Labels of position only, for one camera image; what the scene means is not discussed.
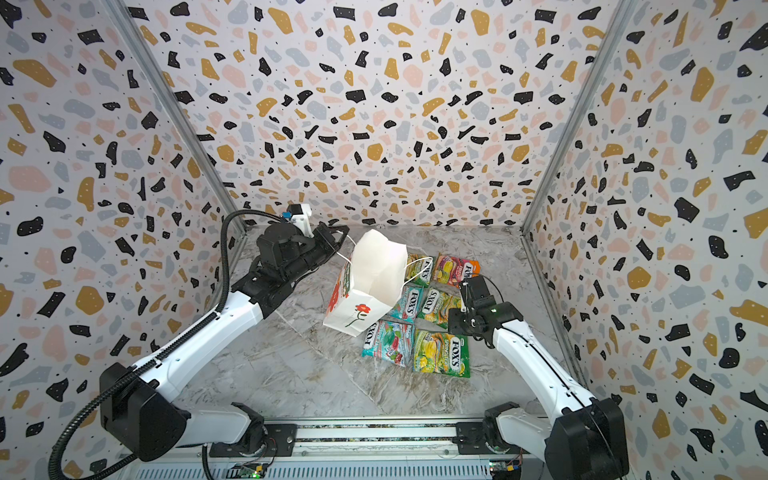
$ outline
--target candy package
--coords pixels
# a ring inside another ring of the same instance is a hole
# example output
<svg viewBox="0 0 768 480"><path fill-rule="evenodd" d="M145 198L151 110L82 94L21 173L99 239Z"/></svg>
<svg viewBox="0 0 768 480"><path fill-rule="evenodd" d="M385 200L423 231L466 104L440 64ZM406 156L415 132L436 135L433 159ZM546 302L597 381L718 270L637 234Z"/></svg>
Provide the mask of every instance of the candy package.
<svg viewBox="0 0 768 480"><path fill-rule="evenodd" d="M440 256L437 257L432 279L436 282L458 287L462 280L475 273L480 273L479 262L440 253Z"/></svg>
<svg viewBox="0 0 768 480"><path fill-rule="evenodd" d="M413 280L409 281L410 284L416 286L429 286L429 281L432 279L432 269L435 268L435 258L427 257L420 253L409 253L408 263L411 264L406 267L406 278L404 280L409 280L415 277Z"/></svg>
<svg viewBox="0 0 768 480"><path fill-rule="evenodd" d="M422 300L422 291L424 289L417 286L407 286L403 289L402 296L395 307L389 311L390 316L394 316L403 322L413 323L416 315L419 313L419 305Z"/></svg>
<svg viewBox="0 0 768 480"><path fill-rule="evenodd" d="M379 320L366 332L362 356L387 359L395 365L406 366L411 359L413 325Z"/></svg>
<svg viewBox="0 0 768 480"><path fill-rule="evenodd" d="M448 310L462 308L462 299L440 290L431 288L419 310L418 318L423 318L444 329L448 328Z"/></svg>
<svg viewBox="0 0 768 480"><path fill-rule="evenodd" d="M413 371L469 378L467 337L416 330Z"/></svg>

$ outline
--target teal candy bag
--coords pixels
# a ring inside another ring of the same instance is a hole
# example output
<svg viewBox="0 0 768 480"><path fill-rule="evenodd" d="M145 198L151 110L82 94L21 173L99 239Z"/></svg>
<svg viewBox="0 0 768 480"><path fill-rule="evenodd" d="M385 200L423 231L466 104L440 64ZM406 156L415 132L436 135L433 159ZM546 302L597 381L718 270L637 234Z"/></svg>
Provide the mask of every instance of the teal candy bag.
<svg viewBox="0 0 768 480"><path fill-rule="evenodd" d="M362 356L374 356L406 366L411 359L414 328L413 325L379 320L366 332Z"/></svg>
<svg viewBox="0 0 768 480"><path fill-rule="evenodd" d="M413 323L419 314L423 291L423 288L417 286L407 286L398 303L389 311L389 315L403 322Z"/></svg>

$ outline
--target white string handle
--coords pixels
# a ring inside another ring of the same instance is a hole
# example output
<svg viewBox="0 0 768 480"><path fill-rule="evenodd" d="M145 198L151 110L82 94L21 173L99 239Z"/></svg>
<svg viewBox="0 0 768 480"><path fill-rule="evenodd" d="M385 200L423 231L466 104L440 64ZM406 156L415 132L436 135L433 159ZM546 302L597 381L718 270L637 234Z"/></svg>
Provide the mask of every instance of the white string handle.
<svg viewBox="0 0 768 480"><path fill-rule="evenodd" d="M413 260L411 263L407 263L407 264L406 264L406 269L408 268L408 265L413 265L413 264L414 264L414 263L416 263L416 262L420 262L420 261L422 261L422 260L426 260L426 259L428 259L428 258L429 258L429 257L422 257L422 258L417 258L416 260ZM419 271L419 272L418 272L416 275L414 275L414 276L412 276L411 278L407 279L407 280L404 282L404 284L403 284L402 286L405 286L405 285L406 285L406 283L410 282L411 280L415 279L417 276L419 276L419 275L421 275L422 273L424 273L424 272L425 272L425 271L426 271L428 268L429 268L429 264L426 264L425 266L423 266L423 267L422 267L422 269L421 269L421 270L420 270L420 271Z"/></svg>
<svg viewBox="0 0 768 480"><path fill-rule="evenodd" d="M352 237L347 237L347 238L350 239L352 241L352 243L354 243L355 247L357 247L357 242L355 241L355 239L353 239ZM344 260L346 260L347 263L349 263L349 265L352 265L352 261L350 259L348 259L347 257L343 256L341 253L336 252L336 255L338 255L339 257L342 257Z"/></svg>
<svg viewBox="0 0 768 480"><path fill-rule="evenodd" d="M343 256L341 253L336 252L336 255L338 255L339 257L342 257L344 260L346 260L349 263L349 265L352 265L352 261L350 259L348 259L347 257Z"/></svg>

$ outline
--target spotted pattern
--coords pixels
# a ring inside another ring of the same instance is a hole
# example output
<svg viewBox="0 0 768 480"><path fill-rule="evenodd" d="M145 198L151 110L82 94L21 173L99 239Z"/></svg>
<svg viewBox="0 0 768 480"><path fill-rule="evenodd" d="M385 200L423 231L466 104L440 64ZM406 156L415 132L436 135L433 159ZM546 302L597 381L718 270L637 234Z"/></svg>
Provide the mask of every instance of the spotted pattern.
<svg viewBox="0 0 768 480"><path fill-rule="evenodd" d="M639 2L531 240L638 478L768 478L768 8Z"/></svg>
<svg viewBox="0 0 768 480"><path fill-rule="evenodd" d="M521 222L615 2L132 0L239 205Z"/></svg>
<svg viewBox="0 0 768 480"><path fill-rule="evenodd" d="M200 159L99 5L0 0L0 478L47 478L101 372L197 318L220 275ZM94 420L71 477L121 449Z"/></svg>

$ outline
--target green candy bag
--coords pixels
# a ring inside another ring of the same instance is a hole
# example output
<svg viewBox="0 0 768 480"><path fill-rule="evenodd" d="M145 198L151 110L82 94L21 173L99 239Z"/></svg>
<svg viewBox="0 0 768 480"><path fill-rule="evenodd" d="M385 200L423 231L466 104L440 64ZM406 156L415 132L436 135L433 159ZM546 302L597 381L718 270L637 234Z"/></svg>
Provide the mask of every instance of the green candy bag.
<svg viewBox="0 0 768 480"><path fill-rule="evenodd" d="M469 378L467 337L449 333L416 330L413 343L413 371L442 373Z"/></svg>
<svg viewBox="0 0 768 480"><path fill-rule="evenodd" d="M462 308L461 297L431 288L426 294L424 304L417 317L447 329L448 311L451 308Z"/></svg>

